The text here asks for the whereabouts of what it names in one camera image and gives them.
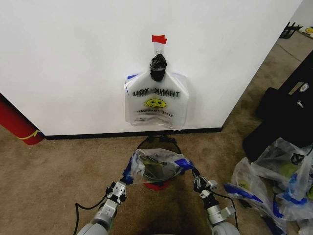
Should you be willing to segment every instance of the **smiley face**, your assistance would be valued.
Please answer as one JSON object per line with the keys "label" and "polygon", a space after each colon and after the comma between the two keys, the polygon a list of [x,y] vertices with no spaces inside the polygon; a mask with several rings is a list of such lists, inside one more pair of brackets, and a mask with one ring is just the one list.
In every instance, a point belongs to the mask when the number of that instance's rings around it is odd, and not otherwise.
{"label": "smiley face", "polygon": [[307,33],[313,33],[313,28],[312,27],[308,27],[308,28],[305,29],[305,31]]}
{"label": "smiley face", "polygon": [[144,105],[152,108],[164,108],[166,103],[161,99],[149,99],[144,102]]}

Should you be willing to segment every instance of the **black baseboard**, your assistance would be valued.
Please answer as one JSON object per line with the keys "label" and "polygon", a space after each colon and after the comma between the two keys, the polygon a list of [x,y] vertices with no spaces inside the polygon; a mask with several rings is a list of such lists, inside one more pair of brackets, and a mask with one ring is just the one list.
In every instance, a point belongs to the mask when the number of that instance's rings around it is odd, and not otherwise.
{"label": "black baseboard", "polygon": [[55,136],[45,136],[45,138],[47,140],[73,140],[73,139],[94,139],[94,138],[110,138],[110,137],[128,137],[128,136],[176,135],[176,134],[190,134],[190,133],[221,132],[222,129],[223,127],[185,129],[185,130],[180,130],[180,131],[167,130],[167,131],[139,131],[139,132],[82,134],[82,135],[55,135]]}

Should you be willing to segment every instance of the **blue tape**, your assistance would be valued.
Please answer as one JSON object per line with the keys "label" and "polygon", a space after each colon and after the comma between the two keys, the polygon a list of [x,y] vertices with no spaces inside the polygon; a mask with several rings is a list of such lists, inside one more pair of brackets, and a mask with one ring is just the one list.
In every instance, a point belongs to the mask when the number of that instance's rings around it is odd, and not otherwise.
{"label": "blue tape", "polygon": [[184,170],[191,170],[195,168],[193,163],[191,161],[187,161],[185,158],[176,160],[175,163],[179,165],[180,167],[182,167]]}
{"label": "blue tape", "polygon": [[300,201],[292,198],[287,192],[283,193],[283,198],[289,202],[292,202],[296,205],[304,205],[308,202],[307,198],[302,198]]}
{"label": "blue tape", "polygon": [[263,203],[263,201],[260,198],[258,198],[257,196],[255,196],[254,194],[250,194],[250,193],[244,191],[243,189],[238,188],[238,187],[236,187],[236,186],[234,186],[232,184],[229,184],[229,183],[224,184],[224,188],[225,188],[226,192],[228,192],[228,193],[239,194],[242,197],[245,197],[245,198],[248,198],[248,199],[255,200],[255,201]]}
{"label": "blue tape", "polygon": [[127,77],[127,80],[128,80],[128,79],[132,79],[133,77],[136,77],[136,76],[137,76],[137,74],[135,74],[135,75],[130,75],[130,76]]}
{"label": "blue tape", "polygon": [[277,218],[284,217],[284,215],[279,212],[278,203],[276,202],[276,195],[274,195],[274,199],[273,199],[273,213]]}
{"label": "blue tape", "polygon": [[131,169],[132,169],[132,156],[131,158],[129,159],[128,161],[128,165],[126,167],[126,169],[124,170],[123,172],[123,181],[128,184],[128,185],[131,185],[133,182],[134,182],[134,179],[131,177],[130,175],[130,172],[131,172]]}
{"label": "blue tape", "polygon": [[307,198],[302,198],[301,200],[296,200],[293,197],[291,197],[292,193],[294,192],[294,189],[292,189],[293,185],[297,182],[298,174],[295,173],[290,177],[289,185],[286,189],[286,191],[283,193],[283,198],[289,202],[292,202],[296,205],[304,205],[308,202]]}

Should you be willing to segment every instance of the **wire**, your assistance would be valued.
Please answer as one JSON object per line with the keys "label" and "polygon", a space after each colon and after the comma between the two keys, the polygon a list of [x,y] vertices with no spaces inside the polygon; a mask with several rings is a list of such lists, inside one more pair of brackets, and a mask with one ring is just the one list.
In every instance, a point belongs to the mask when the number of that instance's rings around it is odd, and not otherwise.
{"label": "wire", "polygon": [[84,207],[82,205],[80,205],[79,203],[75,203],[75,210],[76,210],[76,225],[75,225],[75,230],[74,230],[74,233],[73,235],[76,235],[77,233],[77,229],[78,229],[78,222],[79,222],[79,211],[78,211],[78,208],[81,208],[83,210],[92,210],[93,208],[96,208],[97,206],[99,206],[101,204],[101,202],[103,202],[103,200],[107,197],[107,194],[104,195],[104,197],[94,206],[92,207]]}
{"label": "wire", "polygon": [[230,197],[227,197],[227,196],[218,194],[218,193],[212,191],[211,189],[208,189],[208,190],[209,190],[211,193],[215,194],[216,196],[223,197],[223,198],[227,198],[227,199],[229,199],[229,200],[231,201],[231,203],[233,204],[233,207],[234,207],[234,209],[235,209],[235,213],[234,213],[234,214],[235,214],[236,228],[237,228],[238,231],[239,231],[239,228],[238,228],[238,220],[237,220],[237,213],[236,213],[236,207],[235,207],[235,203],[234,203],[233,199],[230,198]]}

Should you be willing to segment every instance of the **red cylinder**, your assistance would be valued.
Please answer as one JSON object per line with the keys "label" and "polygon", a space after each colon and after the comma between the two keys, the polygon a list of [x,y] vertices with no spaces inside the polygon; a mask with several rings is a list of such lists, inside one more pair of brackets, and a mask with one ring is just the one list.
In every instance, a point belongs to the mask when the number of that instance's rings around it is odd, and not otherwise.
{"label": "red cylinder", "polygon": [[36,144],[44,135],[0,94],[0,125],[26,144]]}

